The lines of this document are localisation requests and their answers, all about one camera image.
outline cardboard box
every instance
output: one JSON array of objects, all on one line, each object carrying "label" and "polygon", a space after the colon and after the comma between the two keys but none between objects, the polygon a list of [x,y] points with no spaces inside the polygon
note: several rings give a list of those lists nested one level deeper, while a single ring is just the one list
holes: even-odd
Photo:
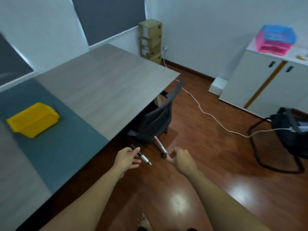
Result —
[{"label": "cardboard box", "polygon": [[155,55],[150,59],[150,61],[155,62],[157,64],[161,64],[161,53]]},{"label": "cardboard box", "polygon": [[147,46],[149,48],[154,48],[156,45],[160,43],[161,43],[161,35],[153,39],[146,39],[142,37],[140,38],[140,45]]},{"label": "cardboard box", "polygon": [[141,37],[147,39],[157,38],[161,35],[163,24],[155,19],[148,19],[140,22],[138,25],[138,31]]},{"label": "cardboard box", "polygon": [[160,53],[161,44],[156,45],[154,48],[150,48],[148,46],[140,46],[140,54],[141,57],[146,59],[151,59],[154,57],[154,55],[157,55]]}]

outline white cable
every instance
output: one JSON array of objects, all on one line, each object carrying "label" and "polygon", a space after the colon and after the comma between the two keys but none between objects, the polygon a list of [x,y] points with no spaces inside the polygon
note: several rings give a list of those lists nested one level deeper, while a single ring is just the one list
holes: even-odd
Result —
[{"label": "white cable", "polygon": [[[164,65],[167,67],[166,62],[165,62],[165,51],[166,51],[166,49],[163,50],[163,54],[164,54],[164,56],[163,56],[163,62],[164,62]],[[197,102],[197,104],[198,104],[198,106],[199,106],[199,109],[201,110],[202,113],[208,114],[208,115],[210,115],[211,117],[213,117],[213,118],[215,119],[215,121],[217,121],[217,122],[221,125],[222,128],[224,128],[226,131],[228,131],[228,132],[230,132],[230,133],[235,133],[235,134],[241,135],[241,136],[243,136],[243,137],[250,138],[251,136],[253,136],[253,135],[255,135],[255,134],[259,133],[259,132],[268,132],[268,131],[277,131],[277,130],[291,130],[291,128],[277,128],[277,129],[270,129],[270,130],[261,130],[261,131],[254,132],[254,133],[252,133],[252,134],[249,135],[249,136],[242,135],[242,134],[237,133],[237,132],[234,132],[234,131],[229,131],[229,130],[227,130],[227,129],[226,129],[226,128],[225,128],[225,127],[224,127],[213,115],[212,115],[212,114],[209,114],[209,113],[204,112],[204,111],[202,110],[201,106],[200,106],[200,103],[197,101],[197,99],[196,99],[190,92],[188,92],[188,91],[186,91],[186,92],[187,92],[188,94],[190,94],[191,97]]]}]

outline blue basket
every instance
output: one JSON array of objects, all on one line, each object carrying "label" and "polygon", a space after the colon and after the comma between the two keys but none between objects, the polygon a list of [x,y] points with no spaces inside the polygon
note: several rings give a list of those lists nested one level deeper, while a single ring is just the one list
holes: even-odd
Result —
[{"label": "blue basket", "polygon": [[281,41],[288,44],[294,44],[297,36],[292,27],[281,25],[264,25],[262,27],[264,40]]}]

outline pink pen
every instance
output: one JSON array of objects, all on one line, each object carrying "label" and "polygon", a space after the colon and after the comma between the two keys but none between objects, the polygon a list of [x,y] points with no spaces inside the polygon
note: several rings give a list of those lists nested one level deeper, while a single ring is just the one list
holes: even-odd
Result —
[{"label": "pink pen", "polygon": [[154,138],[157,140],[157,142],[159,143],[161,149],[163,149],[164,153],[165,153],[166,155],[169,155],[168,152],[166,151],[166,149],[164,148],[164,146],[163,146],[163,145],[161,144],[161,142],[159,141],[159,139],[158,139],[156,136],[154,136]]}]

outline pink plastic organizer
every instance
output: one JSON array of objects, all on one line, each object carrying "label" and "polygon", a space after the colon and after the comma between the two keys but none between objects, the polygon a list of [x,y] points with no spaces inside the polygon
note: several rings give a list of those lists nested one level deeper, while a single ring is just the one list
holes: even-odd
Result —
[{"label": "pink plastic organizer", "polygon": [[261,30],[256,37],[257,51],[261,53],[272,53],[284,56],[292,47],[292,44],[281,41],[264,40],[263,31]]}]

